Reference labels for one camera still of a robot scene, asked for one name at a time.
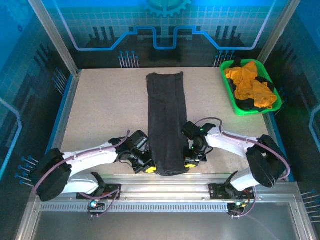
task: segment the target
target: black towel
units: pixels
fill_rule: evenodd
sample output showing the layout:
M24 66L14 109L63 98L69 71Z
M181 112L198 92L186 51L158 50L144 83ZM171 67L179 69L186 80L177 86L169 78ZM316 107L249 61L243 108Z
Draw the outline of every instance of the black towel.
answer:
M148 139L156 173L173 176L188 172L184 148L188 140L181 130L187 123L184 73L146 76L148 90Z

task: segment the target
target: gear graphic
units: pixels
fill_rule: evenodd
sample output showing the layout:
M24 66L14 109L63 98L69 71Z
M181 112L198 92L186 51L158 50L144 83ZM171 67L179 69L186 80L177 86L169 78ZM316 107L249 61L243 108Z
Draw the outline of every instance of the gear graphic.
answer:
M29 16L28 0L3 0L3 5L11 17L18 23L23 24Z
M144 9L149 10L150 14L156 14L173 17L174 14L179 14L181 10L186 10L187 4L191 4L191 0L144 0L142 2Z

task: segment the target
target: cable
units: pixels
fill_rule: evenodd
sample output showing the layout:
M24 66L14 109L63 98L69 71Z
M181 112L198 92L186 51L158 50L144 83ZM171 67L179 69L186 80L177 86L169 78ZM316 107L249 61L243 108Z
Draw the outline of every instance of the cable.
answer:
M116 193L116 192L119 192L119 189L116 189L116 190L113 190L111 192L108 192L106 194L103 194L101 196L89 196L83 192L79 192L80 195L82 195L83 197L87 198L87 199L91 199L91 200L100 200L100 199L104 199L106 197L109 197L111 196L112 194Z
M121 163L121 164L128 164L130 168L132 168L133 170L135 169L135 167L131 166L131 165L130 165L128 162L126 162L126 161L121 161L121 160L119 160L118 162Z
M211 153L211 152L214 150L214 148L211 147L211 146L209 146L209 148L210 148L210 150L207 151L207 152L203 155L203 157L200 159L200 161L202 161L202 159L204 159L209 153Z
M250 203L250 192L248 190L244 190L244 192L247 194L248 196L248 202L246 202L246 204L249 204Z
M265 146L263 145L262 143L258 142L258 141L253 141L251 139L247 139L247 138L244 138L244 137L240 137L240 136L233 136L231 134L228 134L228 133L225 133L224 131L222 131L222 124L223 124L223 121L220 119L220 118L217 118L217 117L206 117L206 118L203 118L199 121L197 121L195 124L198 124L204 120L218 120L220 122L220 125L219 125L219 130L220 132L225 135L226 137L229 137L229 138L232 138L232 139L237 139L237 140L240 140L240 141L244 141L244 142L248 142L248 143L252 143L252 144L255 144L255 145L258 145L259 147L267 150L268 152L272 153L273 155L275 155L278 159L280 159L280 161L285 165L286 167L286 174L282 177L279 178L279 180L282 180L282 179L285 179L287 178L290 173L291 173L291 169L290 169L290 166L289 164L287 163L287 161L285 160L284 157L282 157L280 154L278 154L277 152L275 152L273 149L271 149L270 147L268 146Z
M247 211L246 213L242 213L241 215L239 215L239 218L244 217L244 216L247 216L247 215L252 211L252 209L254 209L254 206L256 205L256 202L257 202L257 189L256 189L256 186L253 186L253 189L254 189L254 200L253 200L252 206L251 206L251 208L249 209L249 211Z
M232 210L232 212L237 213L237 214L241 214L240 211L236 211L236 210ZM258 223L261 227L263 227L272 237L274 237L274 239L276 240L280 240L279 238L276 237L276 235L274 235L274 233L272 231L270 231L262 222L260 222L258 219L255 219L253 216L246 216L247 218L250 218L252 220L254 220L256 223Z
M111 209L111 206L114 204L115 200L117 199L117 197L118 197L118 195L119 195L119 193L120 193L120 190L119 190L119 189L116 189L116 190L112 191L112 193L115 193L115 192L116 192L116 195L115 195L114 199L112 200L112 202L111 202L111 204L109 205L109 207L108 207L103 213L100 213L100 214L97 213L96 215L94 215L94 214L92 214L92 212L91 212L90 209L88 208L88 214L90 214L90 216L91 216L92 218L93 218L93 217L99 218L99 217L105 215L105 214Z
M83 151L81 153L79 153L78 155L73 155L73 156L70 156L64 160L62 160L61 162L59 162L58 164L54 165L52 168L50 168L43 176L42 178L40 178L40 180L37 182L37 184L34 186L34 188L32 189L32 193L34 194L37 194L37 189L39 188L39 186L43 183L43 181L55 170L57 169L58 167L60 167L62 164L66 163L66 162L69 162L71 160L75 160L76 158L80 158L80 157L83 157L83 156L86 156L86 155L92 155L92 154L96 154L96 153L100 153L100 152L103 152L103 151L106 151L108 149L113 149L113 148L117 148L119 147L121 144L123 144L127 138L129 137L129 134L130 134L130 130L128 130L126 132L126 136L125 138L119 142L118 144L116 145L113 145L113 146L107 146L107 147L102 147L102 148L95 148L95 149L91 149L91 150L87 150L87 151Z

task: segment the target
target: black cloth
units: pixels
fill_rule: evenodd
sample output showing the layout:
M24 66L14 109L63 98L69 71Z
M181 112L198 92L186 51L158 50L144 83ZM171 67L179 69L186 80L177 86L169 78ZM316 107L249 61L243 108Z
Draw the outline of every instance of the black cloth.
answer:
M241 57L236 57L233 61L233 63L231 64L231 66L229 67L230 69L232 68L236 68L236 67L240 67L242 68L242 65L241 65ZM274 92L275 90L275 85L268 81L267 79L265 79L264 77L262 76L257 76L255 78L257 81L259 81L260 83L267 83L267 87L272 91ZM234 82L232 80L229 79L229 84L233 90L233 92L236 91L236 88L237 86L234 84ZM255 110L255 111L258 111L258 112L262 112L264 111L266 108L265 107L256 107L255 106L255 100L254 99L246 99L246 100L239 100L239 99L236 99L236 96L233 94L233 97L235 99L235 104L237 105L238 108L240 108L241 110L244 110L244 111L251 111L251 110Z
M188 140L182 134L187 123L184 73L146 77L148 91L148 139L156 173L173 176L188 172L184 148Z

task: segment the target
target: black bracket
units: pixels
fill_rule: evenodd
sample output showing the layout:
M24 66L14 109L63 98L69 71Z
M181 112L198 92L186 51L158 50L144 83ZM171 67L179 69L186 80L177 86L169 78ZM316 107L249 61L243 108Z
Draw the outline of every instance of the black bracket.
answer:
M209 184L209 194L211 200L247 200L249 198L253 200L255 198L252 187L245 189L245 191L242 191L240 195L234 198L227 193L225 184L217 183Z
M120 199L120 195L121 195L121 184L106 184L101 196L103 194L111 193L112 191L114 191L116 189L119 189L119 191L120 191L117 197L116 197L117 193L115 192L115 193L111 194L110 196L101 198L101 200L113 200L113 199L115 199L115 197L116 197L116 200L119 200ZM90 196L90 197L99 197L99 196L96 196L96 195L93 195L93 194L88 194L88 196ZM78 199L78 200L88 200L88 198L86 198L85 196L82 196L79 193L76 194L75 198Z

